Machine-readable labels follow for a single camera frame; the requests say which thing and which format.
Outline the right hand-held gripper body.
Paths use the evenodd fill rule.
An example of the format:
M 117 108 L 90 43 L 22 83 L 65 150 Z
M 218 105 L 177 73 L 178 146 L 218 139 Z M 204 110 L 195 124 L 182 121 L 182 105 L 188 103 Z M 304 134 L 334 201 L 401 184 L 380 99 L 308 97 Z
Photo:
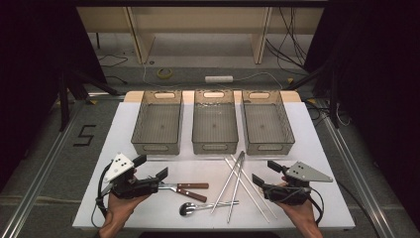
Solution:
M 262 188 L 265 199 L 288 205 L 303 204 L 311 193 L 310 182 L 332 182 L 333 179 L 312 167 L 296 162 L 291 167 L 282 166 L 286 186 L 264 183 Z

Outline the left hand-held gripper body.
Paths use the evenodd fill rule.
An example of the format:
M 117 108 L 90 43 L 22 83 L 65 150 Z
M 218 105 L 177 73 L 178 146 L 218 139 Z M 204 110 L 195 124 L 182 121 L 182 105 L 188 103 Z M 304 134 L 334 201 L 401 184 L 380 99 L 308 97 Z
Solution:
M 119 153 L 108 167 L 104 182 L 108 185 L 103 188 L 103 194 L 111 192 L 120 199 L 130 199 L 158 192 L 156 177 L 136 179 L 133 160 Z

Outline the silver metal chopstick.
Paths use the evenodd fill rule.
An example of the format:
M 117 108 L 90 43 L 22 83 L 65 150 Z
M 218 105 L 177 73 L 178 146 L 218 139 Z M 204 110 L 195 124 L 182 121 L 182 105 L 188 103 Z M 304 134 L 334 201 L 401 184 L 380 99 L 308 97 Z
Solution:
M 224 183 L 223 187 L 221 188 L 221 190 L 220 190 L 220 192 L 219 192 L 219 195 L 218 195 L 218 197 L 217 197 L 216 201 L 214 202 L 215 204 L 217 204 L 218 202 L 220 202 L 220 200 L 221 200 L 221 198 L 222 198 L 222 196 L 223 196 L 223 194 L 224 194 L 224 192 L 225 192 L 225 190 L 226 190 L 226 187 L 228 186 L 228 184 L 229 184 L 230 180 L 231 180 L 231 179 L 232 179 L 232 177 L 233 177 L 233 175 L 232 175 L 232 168 L 233 168 L 233 166 L 234 166 L 234 165 L 232 165 L 232 166 L 231 166 L 231 171 L 230 171 L 230 173 L 229 173 L 228 177 L 226 178 L 225 183 Z M 216 207 L 216 206 L 214 206 L 214 207 L 211 209 L 211 212 L 214 212 L 214 210 L 215 210 L 216 208 L 217 208 L 217 207 Z
M 229 168 L 231 168 L 231 166 L 235 163 L 233 162 L 233 160 L 229 157 L 229 158 L 224 158 L 225 163 L 227 164 L 227 166 Z M 247 180 L 245 179 L 244 175 L 241 173 L 241 183 L 239 185 L 239 187 L 247 194 L 248 199 L 254 204 L 254 207 L 256 208 L 256 210 L 260 212 L 260 210 L 257 208 L 256 203 L 258 204 L 259 207 L 260 204 L 257 201 L 257 194 L 255 193 L 255 191 L 250 187 L 250 184 L 247 182 Z
M 230 158 L 233 160 L 233 162 L 236 162 L 238 159 L 235 158 L 234 155 L 230 155 Z M 270 214 L 274 217 L 274 219 L 277 219 L 276 214 L 273 212 L 273 210 L 271 209 L 271 207 L 267 204 L 267 202 L 265 201 L 265 199 L 263 198 L 263 194 L 262 194 L 262 190 L 260 188 L 257 188 L 252 180 L 248 177 L 248 175 L 245 173 L 244 169 L 241 169 L 241 173 L 244 175 L 245 179 L 247 180 L 247 182 L 250 184 L 250 187 L 255 191 L 255 193 L 257 194 L 257 196 L 260 198 L 260 200 L 262 201 L 262 203 L 264 204 L 264 206 L 267 208 L 267 210 L 270 212 Z M 262 216 L 265 218 L 265 220 L 270 223 L 269 219 L 266 217 L 265 213 L 263 212 L 263 210 L 258 206 L 258 204 L 256 203 L 257 208 L 260 210 Z
M 244 158 L 245 158 L 245 152 L 242 151 L 240 153 L 240 155 L 237 157 L 237 159 L 235 161 L 235 164 L 232 168 L 232 175 L 235 176 L 236 178 L 235 178 L 235 185 L 234 185 L 234 189 L 233 189 L 233 193 L 232 193 L 230 208 L 229 208 L 229 212 L 228 212 L 227 222 L 231 221 L 233 207 L 235 205 L 235 200 L 237 198 L 238 188 L 239 188 L 239 185 L 241 183 L 241 172 L 242 172 L 242 165 L 243 165 Z

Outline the brown wooden handled cutlery piece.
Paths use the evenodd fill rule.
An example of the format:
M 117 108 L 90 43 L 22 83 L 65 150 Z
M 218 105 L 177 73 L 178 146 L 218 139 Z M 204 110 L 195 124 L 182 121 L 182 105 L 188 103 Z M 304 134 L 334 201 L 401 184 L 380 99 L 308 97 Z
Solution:
M 178 191 L 179 189 L 190 189 L 190 188 L 209 188 L 209 183 L 160 183 L 159 189 L 170 189 Z
M 194 192 L 191 192 L 191 191 L 182 189 L 182 188 L 177 188 L 176 189 L 176 192 L 177 193 L 180 193 L 180 194 L 183 194 L 183 195 L 186 195 L 186 196 L 188 196 L 190 198 L 199 200 L 201 202 L 206 202 L 207 201 L 207 197 L 206 196 L 201 195 L 201 194 L 198 194 L 198 193 L 194 193 Z

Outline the translucent grey plastic bin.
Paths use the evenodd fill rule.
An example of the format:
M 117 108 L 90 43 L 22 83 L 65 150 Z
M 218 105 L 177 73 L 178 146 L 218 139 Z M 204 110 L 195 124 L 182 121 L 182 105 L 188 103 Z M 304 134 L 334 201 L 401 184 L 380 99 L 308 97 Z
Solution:
M 194 91 L 192 138 L 195 155 L 235 154 L 239 143 L 234 91 Z
M 131 143 L 140 155 L 178 155 L 182 123 L 180 90 L 145 91 Z
M 250 156 L 285 156 L 295 138 L 279 90 L 243 90 L 242 116 Z

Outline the silver metal spoon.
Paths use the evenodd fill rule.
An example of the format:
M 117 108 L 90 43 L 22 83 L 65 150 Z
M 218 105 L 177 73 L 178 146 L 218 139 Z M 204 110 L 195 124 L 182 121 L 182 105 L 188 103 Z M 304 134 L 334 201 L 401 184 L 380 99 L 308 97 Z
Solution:
M 215 203 L 195 204 L 195 203 L 192 203 L 192 202 L 185 202 L 185 203 L 180 205 L 180 207 L 178 209 L 178 212 L 181 216 L 188 216 L 188 215 L 191 215 L 196 210 L 210 209 L 210 208 L 213 208 L 214 206 L 216 206 L 216 207 L 229 206 L 231 204 L 237 205 L 239 203 L 240 202 L 238 200 L 221 201 L 221 202 L 218 202 L 217 204 L 215 204 Z

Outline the person's left hand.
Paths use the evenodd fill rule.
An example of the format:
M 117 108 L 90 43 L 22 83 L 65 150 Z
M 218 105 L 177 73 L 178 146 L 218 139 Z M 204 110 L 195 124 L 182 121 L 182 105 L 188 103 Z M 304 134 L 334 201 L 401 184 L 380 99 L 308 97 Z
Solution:
M 111 193 L 108 198 L 108 211 L 106 215 L 106 225 L 122 227 L 130 218 L 136 207 L 149 198 L 143 195 L 130 199 L 120 199 Z

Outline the person's right hand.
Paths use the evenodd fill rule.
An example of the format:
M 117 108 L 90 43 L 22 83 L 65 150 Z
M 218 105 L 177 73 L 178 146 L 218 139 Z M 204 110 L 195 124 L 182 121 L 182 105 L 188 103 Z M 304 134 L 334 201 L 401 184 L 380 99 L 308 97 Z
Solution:
M 283 209 L 288 218 L 300 231 L 318 228 L 314 218 L 313 206 L 309 200 L 300 205 L 288 205 L 281 202 L 278 202 L 277 205 Z

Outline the black metal stand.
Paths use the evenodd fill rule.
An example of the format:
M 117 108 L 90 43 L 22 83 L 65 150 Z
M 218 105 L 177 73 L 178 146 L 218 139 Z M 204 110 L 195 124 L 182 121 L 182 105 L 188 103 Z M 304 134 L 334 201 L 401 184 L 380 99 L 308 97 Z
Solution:
M 60 132 L 67 127 L 70 121 L 68 93 L 71 93 L 76 100 L 86 100 L 88 98 L 88 92 L 84 87 L 84 83 L 91 84 L 110 95 L 120 95 L 120 92 L 116 89 L 81 70 L 74 68 L 65 69 L 58 78 L 58 95 L 61 115 Z
M 312 80 L 315 80 L 315 86 L 312 93 L 315 96 L 329 97 L 329 114 L 330 120 L 336 128 L 339 128 L 338 112 L 338 70 L 336 66 L 328 59 L 322 66 L 310 72 L 297 82 L 286 87 L 286 90 L 297 89 Z

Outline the white power strip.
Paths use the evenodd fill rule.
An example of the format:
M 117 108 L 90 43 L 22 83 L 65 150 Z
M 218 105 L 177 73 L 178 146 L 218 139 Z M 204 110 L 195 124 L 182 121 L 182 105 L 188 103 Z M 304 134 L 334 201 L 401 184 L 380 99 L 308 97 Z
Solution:
M 231 83 L 234 77 L 232 75 L 205 76 L 204 80 L 206 83 Z

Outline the dark curtain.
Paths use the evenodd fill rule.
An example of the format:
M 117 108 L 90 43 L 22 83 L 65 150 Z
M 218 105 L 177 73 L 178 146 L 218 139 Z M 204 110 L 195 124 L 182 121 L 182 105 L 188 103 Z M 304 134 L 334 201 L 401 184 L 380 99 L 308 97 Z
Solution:
M 24 159 L 64 79 L 106 81 L 77 8 L 58 0 L 0 0 L 0 191 Z
M 333 58 L 338 98 L 420 231 L 420 0 L 327 0 L 305 69 Z

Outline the beige wooden desk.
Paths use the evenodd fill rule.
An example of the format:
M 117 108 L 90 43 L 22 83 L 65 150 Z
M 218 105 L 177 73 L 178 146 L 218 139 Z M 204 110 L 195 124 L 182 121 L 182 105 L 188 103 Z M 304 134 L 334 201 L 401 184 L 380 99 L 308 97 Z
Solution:
M 263 62 L 265 39 L 284 34 L 287 20 L 295 33 L 313 35 L 321 8 L 298 7 L 79 7 L 88 33 L 129 33 L 137 60 L 147 61 L 158 33 L 247 34 L 254 62 Z

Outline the aluminium floor rail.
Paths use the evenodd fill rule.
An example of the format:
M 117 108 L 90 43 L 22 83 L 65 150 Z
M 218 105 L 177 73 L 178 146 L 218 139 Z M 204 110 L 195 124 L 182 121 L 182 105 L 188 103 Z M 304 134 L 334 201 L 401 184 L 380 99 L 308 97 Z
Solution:
M 372 190 L 358 167 L 341 131 L 335 126 L 332 119 L 337 115 L 337 107 L 332 102 L 327 104 L 324 99 L 317 101 L 320 107 L 329 107 L 326 118 L 323 120 L 332 137 L 350 178 L 359 194 L 360 202 L 364 206 L 367 218 L 379 238 L 395 238 L 395 234 L 386 218 L 386 215 L 376 200 Z
M 56 163 L 59 154 L 67 140 L 79 112 L 84 107 L 84 101 L 77 100 L 70 112 L 69 121 L 62 131 L 60 131 L 54 140 L 48 155 L 44 159 L 40 169 L 33 177 L 32 182 L 26 193 L 19 200 L 18 206 L 7 222 L 7 226 L 0 233 L 1 238 L 17 238 L 22 230 L 41 190 L 43 189 L 53 166 Z

